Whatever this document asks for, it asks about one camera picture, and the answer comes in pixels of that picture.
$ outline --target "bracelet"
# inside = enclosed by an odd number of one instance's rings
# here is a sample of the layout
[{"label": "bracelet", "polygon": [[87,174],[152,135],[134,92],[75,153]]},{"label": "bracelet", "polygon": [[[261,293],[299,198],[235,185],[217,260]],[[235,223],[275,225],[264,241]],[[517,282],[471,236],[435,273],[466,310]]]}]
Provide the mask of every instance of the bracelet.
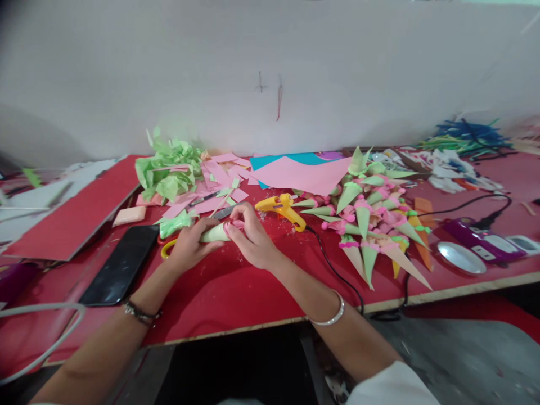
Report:
[{"label": "bracelet", "polygon": [[133,315],[136,320],[138,320],[140,323],[142,323],[145,326],[152,326],[155,327],[155,325],[152,325],[153,322],[158,319],[163,311],[160,309],[157,314],[151,315],[143,310],[141,310],[139,307],[137,307],[135,304],[133,304],[129,299],[131,296],[129,296],[125,302],[124,302],[124,313]]},{"label": "bracelet", "polygon": [[343,313],[345,312],[345,301],[343,301],[343,297],[341,296],[339,292],[337,292],[336,290],[332,290],[332,291],[335,292],[337,296],[339,297],[339,311],[337,312],[337,315],[326,322],[315,322],[314,320],[310,319],[309,321],[312,324],[317,325],[317,326],[330,326],[330,325],[335,324],[337,321],[339,321],[339,319],[343,316]]}]

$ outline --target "blue paper sheet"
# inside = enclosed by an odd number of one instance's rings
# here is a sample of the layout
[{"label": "blue paper sheet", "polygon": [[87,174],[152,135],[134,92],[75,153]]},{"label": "blue paper sheet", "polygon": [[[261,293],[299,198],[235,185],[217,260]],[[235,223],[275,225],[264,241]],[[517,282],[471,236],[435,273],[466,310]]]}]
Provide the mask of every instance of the blue paper sheet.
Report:
[{"label": "blue paper sheet", "polygon": [[[291,155],[250,157],[249,160],[251,162],[251,165],[253,166],[253,171],[255,171],[275,160],[278,160],[279,158],[282,158],[283,156],[287,156],[289,159],[296,160],[298,163],[314,165],[314,166],[333,161],[333,160],[321,159],[313,152],[303,153],[303,154],[291,154]],[[267,186],[266,184],[262,182],[259,182],[259,184],[262,189],[269,188],[269,186]]]}]

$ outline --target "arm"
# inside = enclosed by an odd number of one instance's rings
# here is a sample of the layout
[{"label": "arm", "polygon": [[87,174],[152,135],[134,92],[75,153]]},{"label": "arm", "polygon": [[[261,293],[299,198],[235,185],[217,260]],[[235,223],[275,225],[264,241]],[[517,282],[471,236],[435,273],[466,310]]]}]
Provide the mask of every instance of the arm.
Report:
[{"label": "arm", "polygon": [[[201,234],[218,223],[215,219],[203,218],[194,226],[183,229],[170,257],[131,296],[133,304],[145,313],[157,313],[176,280],[206,255],[223,246],[223,242],[199,244]],[[126,314],[123,307],[118,308],[30,402],[103,403],[146,332],[146,325]]]},{"label": "arm", "polygon": [[[273,274],[289,291],[304,313],[316,322],[336,316],[338,296],[283,255],[272,243],[253,207],[242,204],[231,213],[232,219],[244,218],[246,236],[231,229],[231,239],[254,266]],[[315,329],[339,363],[357,381],[373,377],[395,361],[403,361],[384,338],[349,304],[333,325]]]}]

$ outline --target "hand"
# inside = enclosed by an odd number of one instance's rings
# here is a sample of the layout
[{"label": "hand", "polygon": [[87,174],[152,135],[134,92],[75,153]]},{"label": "hand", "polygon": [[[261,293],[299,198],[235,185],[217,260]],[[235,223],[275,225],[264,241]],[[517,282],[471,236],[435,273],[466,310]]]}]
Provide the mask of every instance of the hand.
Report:
[{"label": "hand", "polygon": [[229,227],[227,231],[230,238],[248,262],[255,267],[272,271],[280,261],[286,259],[274,243],[268,237],[268,234],[261,225],[255,210],[250,204],[238,204],[231,212],[231,219],[243,219],[244,231],[246,236],[237,228]]},{"label": "hand", "polygon": [[217,219],[202,218],[195,225],[181,230],[178,240],[173,246],[173,251],[164,262],[164,266],[171,271],[179,272],[179,275],[181,275],[214,250],[221,248],[224,244],[222,241],[210,242],[204,245],[199,243],[201,235],[218,224]]}]

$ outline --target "pen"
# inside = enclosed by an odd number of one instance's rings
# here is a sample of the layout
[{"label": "pen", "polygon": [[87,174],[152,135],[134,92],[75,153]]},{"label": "pen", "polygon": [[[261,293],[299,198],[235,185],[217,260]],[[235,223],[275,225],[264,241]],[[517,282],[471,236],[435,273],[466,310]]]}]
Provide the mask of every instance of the pen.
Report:
[{"label": "pen", "polygon": [[194,206],[194,205],[203,203],[204,201],[209,200],[209,199],[211,199],[212,197],[216,197],[217,194],[219,194],[219,193],[220,193],[219,191],[216,191],[216,192],[213,192],[212,194],[208,194],[207,196],[204,196],[204,197],[201,198],[201,199],[198,199],[198,200],[195,200],[195,201],[189,203],[188,206],[192,207],[192,206]]}]

